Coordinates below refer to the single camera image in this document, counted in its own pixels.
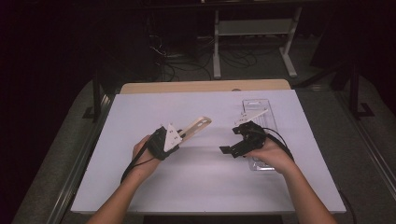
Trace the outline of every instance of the floor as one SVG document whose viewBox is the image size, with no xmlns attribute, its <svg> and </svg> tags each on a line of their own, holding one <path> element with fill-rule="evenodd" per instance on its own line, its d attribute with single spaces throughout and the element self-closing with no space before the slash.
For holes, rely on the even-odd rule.
<svg viewBox="0 0 396 224">
<path fill-rule="evenodd" d="M 277 47 L 284 39 L 277 36 L 248 37 L 249 39 L 224 40 L 220 47 L 222 79 L 285 78 L 291 85 L 312 77 L 321 70 L 309 66 L 319 39 L 298 37 L 293 42 L 290 57 L 298 76 L 290 78 L 281 61 Z M 199 59 L 190 56 L 167 59 L 157 81 L 209 80 L 212 77 L 211 39 L 200 39 L 203 46 Z M 347 212 L 334 215 L 339 223 L 395 223 L 396 198 L 392 195 L 376 163 L 370 156 L 367 139 L 362 138 L 364 128 L 375 149 L 380 152 L 388 167 L 396 171 L 396 118 L 381 102 L 375 87 L 361 78 L 360 101 L 367 103 L 375 117 L 354 120 L 346 108 L 348 87 L 332 91 L 327 76 L 315 84 L 296 92 L 318 142 L 320 151 L 334 182 L 345 195 Z M 49 150 L 47 158 L 29 189 L 14 223 L 46 223 L 59 195 L 65 191 L 64 182 L 74 169 L 76 157 L 83 149 L 92 128 L 91 119 L 82 116 L 92 106 L 92 84 L 81 90 L 70 108 L 64 125 Z M 83 223 L 88 215 L 65 211 L 59 223 Z M 285 224 L 298 223 L 293 214 L 282 216 Z M 142 223 L 143 217 L 128 215 L 124 223 Z"/>
</svg>

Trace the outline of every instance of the hand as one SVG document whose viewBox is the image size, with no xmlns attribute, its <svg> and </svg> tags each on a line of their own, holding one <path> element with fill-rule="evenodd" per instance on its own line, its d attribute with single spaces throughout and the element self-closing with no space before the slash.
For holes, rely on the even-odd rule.
<svg viewBox="0 0 396 224">
<path fill-rule="evenodd" d="M 280 174 L 284 174 L 290 168 L 296 166 L 288 154 L 269 138 L 265 139 L 265 144 L 262 148 L 254 149 L 245 156 L 258 158 L 274 167 Z"/>
<path fill-rule="evenodd" d="M 150 135 L 147 135 L 139 143 L 134 146 L 133 158 L 137 155 L 137 153 L 142 150 L 142 146 L 149 140 Z M 157 168 L 158 164 L 160 164 L 160 160 L 154 158 L 154 156 L 149 152 L 148 149 L 142 154 L 142 156 L 137 160 L 136 167 L 134 167 L 131 172 L 125 178 L 128 179 L 129 176 L 135 176 L 143 182 L 146 180 Z"/>
</svg>

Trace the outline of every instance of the person's left hand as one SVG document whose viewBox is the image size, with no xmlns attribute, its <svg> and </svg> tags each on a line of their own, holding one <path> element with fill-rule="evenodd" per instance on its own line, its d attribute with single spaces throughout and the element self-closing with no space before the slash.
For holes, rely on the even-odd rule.
<svg viewBox="0 0 396 224">
<path fill-rule="evenodd" d="M 149 140 L 149 137 L 150 135 L 147 135 L 134 146 L 133 158 L 137 155 L 137 153 L 141 149 L 143 149 L 142 146 L 145 145 L 145 143 Z M 160 164 L 160 162 L 161 162 L 160 160 L 154 158 L 154 156 L 149 152 L 149 150 L 146 149 L 146 151 L 142 154 L 142 156 L 137 160 L 135 164 L 136 167 L 134 167 L 129 172 L 126 179 L 128 178 L 128 176 L 133 175 L 138 177 L 143 182 L 155 171 L 155 169 L 157 168 L 158 164 Z"/>
</svg>

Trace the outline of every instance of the person's right hand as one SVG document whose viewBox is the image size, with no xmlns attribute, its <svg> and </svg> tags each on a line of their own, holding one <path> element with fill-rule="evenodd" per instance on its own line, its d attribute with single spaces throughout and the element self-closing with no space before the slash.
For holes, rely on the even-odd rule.
<svg viewBox="0 0 396 224">
<path fill-rule="evenodd" d="M 269 138 L 265 139 L 265 144 L 262 148 L 254 149 L 245 154 L 245 156 L 258 158 L 274 167 L 280 174 L 284 174 L 286 171 L 296 166 L 288 154 Z"/>
</svg>

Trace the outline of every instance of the dark background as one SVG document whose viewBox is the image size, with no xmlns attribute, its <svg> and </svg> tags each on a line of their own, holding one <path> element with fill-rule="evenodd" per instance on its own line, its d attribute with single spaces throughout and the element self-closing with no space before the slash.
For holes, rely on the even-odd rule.
<svg viewBox="0 0 396 224">
<path fill-rule="evenodd" d="M 2 223 L 14 217 L 70 105 L 94 74 L 109 93 L 125 82 L 152 81 L 158 76 L 157 56 L 149 50 L 146 13 L 81 11 L 76 10 L 78 4 L 67 0 L 0 3 Z M 396 114 L 394 8 L 391 2 L 374 0 L 307 8 L 298 33 L 323 34 L 312 64 L 328 68 L 343 60 L 353 62 Z M 210 12 L 185 15 L 190 15 L 186 17 L 190 24 L 212 21 Z M 191 29 L 171 13 L 156 17 L 164 18 L 159 34 L 174 29 L 168 32 L 169 43 L 211 29 L 205 22 Z M 183 26 L 185 32 L 178 34 Z"/>
</svg>

